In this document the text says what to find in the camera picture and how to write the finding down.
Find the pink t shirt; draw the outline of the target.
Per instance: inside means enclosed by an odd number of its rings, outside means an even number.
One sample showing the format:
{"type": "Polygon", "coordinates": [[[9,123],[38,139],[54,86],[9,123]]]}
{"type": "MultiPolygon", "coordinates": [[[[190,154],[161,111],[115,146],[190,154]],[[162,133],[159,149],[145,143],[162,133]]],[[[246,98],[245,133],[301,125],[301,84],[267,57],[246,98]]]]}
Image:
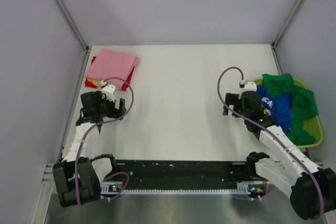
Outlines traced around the pink t shirt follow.
{"type": "Polygon", "coordinates": [[[139,61],[136,55],[103,48],[97,56],[93,56],[86,78],[103,81],[109,77],[119,77],[126,81],[139,61]]]}

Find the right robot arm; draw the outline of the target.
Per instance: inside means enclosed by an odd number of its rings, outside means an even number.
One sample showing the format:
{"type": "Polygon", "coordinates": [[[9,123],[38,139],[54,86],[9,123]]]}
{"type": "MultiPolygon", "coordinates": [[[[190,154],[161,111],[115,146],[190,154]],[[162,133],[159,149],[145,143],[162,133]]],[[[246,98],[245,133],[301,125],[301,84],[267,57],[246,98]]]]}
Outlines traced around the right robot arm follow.
{"type": "Polygon", "coordinates": [[[248,178],[270,181],[289,198],[301,219],[315,219],[335,210],[335,172],[317,165],[294,145],[278,122],[264,112],[258,92],[226,93],[221,101],[223,114],[231,112],[242,118],[247,130],[276,157],[250,153],[245,166],[248,178]]]}

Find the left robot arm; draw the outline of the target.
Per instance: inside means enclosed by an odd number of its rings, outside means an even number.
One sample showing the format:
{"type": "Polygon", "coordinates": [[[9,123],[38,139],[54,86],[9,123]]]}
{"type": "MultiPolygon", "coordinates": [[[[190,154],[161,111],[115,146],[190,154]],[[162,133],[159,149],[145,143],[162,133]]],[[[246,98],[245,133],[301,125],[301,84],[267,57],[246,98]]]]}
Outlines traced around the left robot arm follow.
{"type": "Polygon", "coordinates": [[[124,99],[116,105],[115,92],[115,86],[110,86],[80,96],[82,107],[73,143],[52,168],[58,199],[64,208],[98,200],[103,179],[114,180],[119,174],[113,155],[91,156],[104,118],[120,120],[127,111],[124,99]]]}

